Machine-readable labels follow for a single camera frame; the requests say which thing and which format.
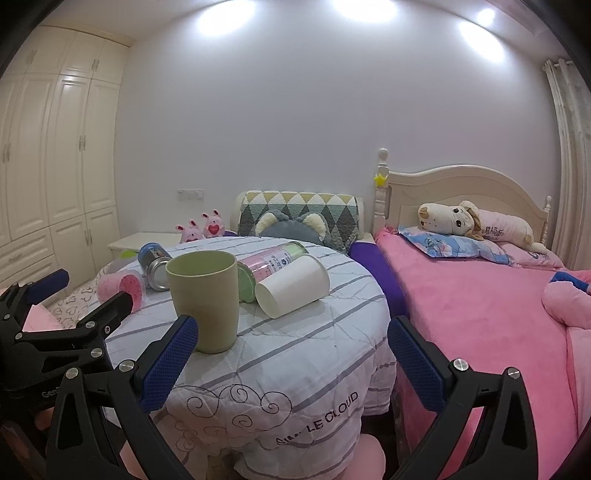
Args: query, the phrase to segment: light switch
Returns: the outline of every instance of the light switch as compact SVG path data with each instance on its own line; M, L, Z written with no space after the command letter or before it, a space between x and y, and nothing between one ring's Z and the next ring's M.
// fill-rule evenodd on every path
M178 200L203 200L203 190L177 190Z

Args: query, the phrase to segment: wooden bed frame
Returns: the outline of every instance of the wooden bed frame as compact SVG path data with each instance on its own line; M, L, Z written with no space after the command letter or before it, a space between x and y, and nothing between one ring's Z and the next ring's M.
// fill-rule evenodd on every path
M374 235L386 225L418 225L417 211L423 203L458 205L470 200L478 208L523 218L531 225L536 241L547 245L551 196L540 209L515 180L491 168L452 165L399 173L388 168L388 150L381 149L378 158L377 175L386 181L375 189Z

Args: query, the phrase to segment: metal can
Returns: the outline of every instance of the metal can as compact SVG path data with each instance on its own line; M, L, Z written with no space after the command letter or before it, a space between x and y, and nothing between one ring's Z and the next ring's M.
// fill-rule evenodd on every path
M286 267L308 253L298 242L277 245L238 262L238 293L240 300L255 301L255 286L261 280Z
M168 290L168 278L166 276L166 264L172 257L164 247L155 242L145 244L138 253L138 261L144 273L148 285L156 291Z

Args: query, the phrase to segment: geometric pattern cushion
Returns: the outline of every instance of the geometric pattern cushion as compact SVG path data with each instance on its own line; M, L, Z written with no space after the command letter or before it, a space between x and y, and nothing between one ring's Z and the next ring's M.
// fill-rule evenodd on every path
M290 219L321 214L329 226L332 248L345 254L359 234L359 206L352 195L249 190L240 207L238 235L253 235L259 218L269 210L279 210Z

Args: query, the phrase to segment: ceiling light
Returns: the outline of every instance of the ceiling light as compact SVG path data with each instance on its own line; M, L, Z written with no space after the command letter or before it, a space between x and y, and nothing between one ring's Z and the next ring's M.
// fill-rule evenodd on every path
M229 0L205 10L199 16L197 27L204 35L225 35L243 26L254 12L253 0Z
M492 8L485 8L483 11L478 13L476 21L483 27L490 27L495 21L496 13Z
M499 63L505 58L503 45L492 33L472 22L460 23L462 36L474 50L484 58Z
M366 23L385 23L396 14L391 0L332 0L334 8L342 15Z

